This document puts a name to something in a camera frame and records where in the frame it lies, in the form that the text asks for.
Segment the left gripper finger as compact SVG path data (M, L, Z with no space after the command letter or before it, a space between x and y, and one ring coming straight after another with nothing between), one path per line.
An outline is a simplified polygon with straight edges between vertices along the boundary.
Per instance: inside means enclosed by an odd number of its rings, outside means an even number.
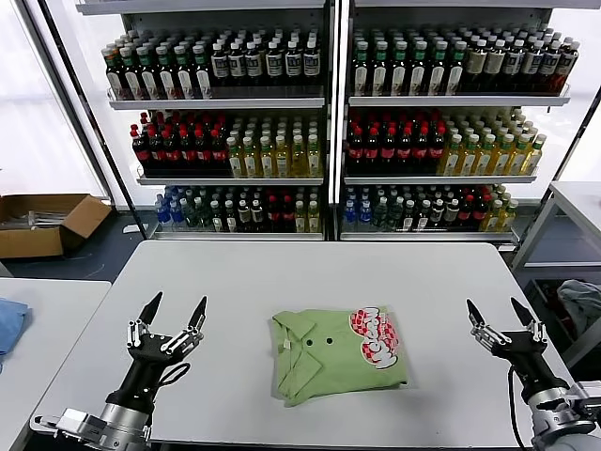
M140 348L142 346L142 336L149 333L149 326L155 318L160 302L162 292L159 291L152 300L145 304L139 317L130 320L128 324L128 348Z
M206 319L208 297L204 296L196 306L186 328L161 346L163 353L190 353L203 339L202 326Z

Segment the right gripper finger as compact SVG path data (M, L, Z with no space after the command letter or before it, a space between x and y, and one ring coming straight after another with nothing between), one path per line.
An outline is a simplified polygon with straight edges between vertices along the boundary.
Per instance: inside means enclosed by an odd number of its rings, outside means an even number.
M547 337L545 324L536 319L531 311L516 298L511 298L511 305L516 312L520 323L525 327L524 331L512 333L513 344L517 346L546 346Z
M495 347L508 346L512 343L509 336L496 331L487 324L471 299L466 300L469 320L472 325L470 333L475 340L490 353Z

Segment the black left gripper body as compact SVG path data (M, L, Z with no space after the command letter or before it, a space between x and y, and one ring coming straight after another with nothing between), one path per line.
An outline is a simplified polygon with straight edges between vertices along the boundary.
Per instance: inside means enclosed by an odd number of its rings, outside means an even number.
M170 339L171 336L161 338L156 334L144 334L141 346L129 349L132 363L125 379L105 402L130 410L153 410L163 372L184 359L181 350L171 354L161 351L162 345Z

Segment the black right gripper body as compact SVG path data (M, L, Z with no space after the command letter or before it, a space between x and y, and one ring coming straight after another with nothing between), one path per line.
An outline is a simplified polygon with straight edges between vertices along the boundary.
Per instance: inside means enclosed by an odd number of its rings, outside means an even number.
M566 381L555 376L543 356L547 344L535 341L529 332L505 332L509 343L499 345L499 357L507 360L522 383L521 396L528 402L546 390L569 388Z

